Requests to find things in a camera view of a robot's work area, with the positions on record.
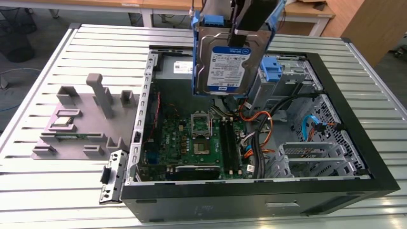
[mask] black trash bin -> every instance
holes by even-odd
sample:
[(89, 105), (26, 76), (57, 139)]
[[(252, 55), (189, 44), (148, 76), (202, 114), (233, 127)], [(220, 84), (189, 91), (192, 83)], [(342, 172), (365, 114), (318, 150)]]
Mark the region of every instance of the black trash bin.
[(0, 21), (0, 53), (14, 63), (27, 61), (34, 51), (26, 35), (6, 21)]
[(19, 33), (29, 34), (37, 30), (30, 8), (0, 7), (0, 13)]

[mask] ram slot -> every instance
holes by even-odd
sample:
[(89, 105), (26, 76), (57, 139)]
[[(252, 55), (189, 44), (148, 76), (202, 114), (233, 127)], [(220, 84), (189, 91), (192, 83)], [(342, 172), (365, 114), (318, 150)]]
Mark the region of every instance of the ram slot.
[(229, 121), (220, 122), (220, 147), (222, 154), (222, 168), (226, 173), (238, 170), (238, 155), (236, 149), (236, 139), (233, 123)]

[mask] aluminum table surface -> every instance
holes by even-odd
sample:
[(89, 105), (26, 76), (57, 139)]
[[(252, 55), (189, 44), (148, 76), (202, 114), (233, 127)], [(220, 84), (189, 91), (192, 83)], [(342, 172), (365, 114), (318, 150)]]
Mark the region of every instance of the aluminum table surface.
[[(88, 73), (112, 94), (140, 92), (148, 45), (190, 46), (189, 30), (81, 25), (69, 29), (0, 137), (0, 227), (142, 226), (124, 204), (98, 205), (104, 161), (31, 160), (59, 86), (89, 93)], [(401, 190), (325, 216), (145, 224), (154, 228), (407, 227), (407, 113), (352, 44), (337, 38), (278, 35), (269, 50), (316, 52), (333, 76)]]

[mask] motherboard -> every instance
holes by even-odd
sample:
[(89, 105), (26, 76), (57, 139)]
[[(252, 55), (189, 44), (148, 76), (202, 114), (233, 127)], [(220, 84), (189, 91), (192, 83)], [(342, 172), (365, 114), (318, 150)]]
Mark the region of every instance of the motherboard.
[(244, 123), (196, 112), (162, 121), (161, 142), (148, 147), (144, 180), (241, 179), (238, 142)]

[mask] open computer tower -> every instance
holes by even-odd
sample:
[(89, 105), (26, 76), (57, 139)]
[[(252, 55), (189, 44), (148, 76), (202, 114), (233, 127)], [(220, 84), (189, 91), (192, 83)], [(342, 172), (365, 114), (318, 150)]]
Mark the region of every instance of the open computer tower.
[[(122, 201), (141, 222), (257, 218), (326, 214), (398, 189), (318, 55), (264, 58), (277, 62), (261, 64), (248, 96), (220, 99), (192, 95), (190, 50), (150, 48), (129, 152), (110, 155), (101, 204)], [(260, 142), (272, 134), (257, 178), (246, 152), (258, 121), (238, 113), (314, 92), (260, 130)]]

